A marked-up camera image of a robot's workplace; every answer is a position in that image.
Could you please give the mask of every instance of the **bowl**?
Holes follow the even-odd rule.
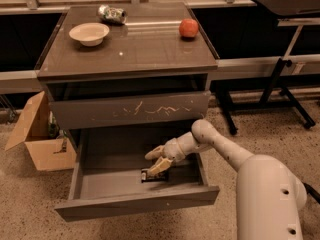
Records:
[[[85,46],[96,46],[102,43],[103,38],[108,35],[108,26],[101,23],[85,23],[70,30],[72,39],[80,41]]]

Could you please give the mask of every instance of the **speckled floor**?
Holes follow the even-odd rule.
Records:
[[[317,122],[310,130],[293,109],[242,112],[234,116],[239,133],[232,137],[214,98],[207,119],[250,151],[280,159],[319,191],[320,92],[297,95]],[[236,240],[236,173],[215,151],[202,154],[209,183],[221,189],[212,206],[66,223],[54,206],[67,198],[72,171],[37,172],[23,144],[4,152],[14,127],[6,119],[1,112],[0,239]],[[304,240],[320,239],[320,205],[310,197],[300,215]]]

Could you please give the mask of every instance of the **can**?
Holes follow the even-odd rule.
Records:
[[[98,16],[101,20],[113,24],[125,24],[127,12],[122,8],[113,8],[109,5],[100,5]]]

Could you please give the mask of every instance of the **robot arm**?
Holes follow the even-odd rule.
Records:
[[[158,159],[147,174],[156,175],[188,154],[214,148],[238,172],[238,240],[302,240],[298,210],[306,203],[302,182],[280,161],[254,155],[228,140],[206,120],[197,120],[191,132],[149,152]]]

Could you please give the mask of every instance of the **box flap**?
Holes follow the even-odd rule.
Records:
[[[38,171],[55,171],[74,167],[76,153],[67,140],[66,152],[60,152],[63,139],[26,141],[33,163]]]
[[[48,99],[44,92],[31,97],[22,110],[5,150],[8,150],[30,137],[48,136]]]

